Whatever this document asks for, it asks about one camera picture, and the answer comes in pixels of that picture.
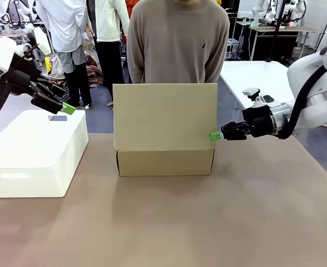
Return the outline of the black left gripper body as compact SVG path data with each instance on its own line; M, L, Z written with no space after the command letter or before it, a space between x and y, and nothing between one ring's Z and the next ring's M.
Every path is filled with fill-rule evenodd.
M50 83L50 81L41 73L30 75L15 70L9 77L10 94L14 96L29 95L32 97L31 104L52 114L57 114L62 101L59 96L48 96L46 94L46 83Z

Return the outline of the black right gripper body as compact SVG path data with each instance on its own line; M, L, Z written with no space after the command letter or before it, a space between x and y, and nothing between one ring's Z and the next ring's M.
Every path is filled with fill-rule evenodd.
M228 141L246 140L248 135L258 138L274 132L275 127L269 107L250 107L242 111L243 122L229 122L221 127Z

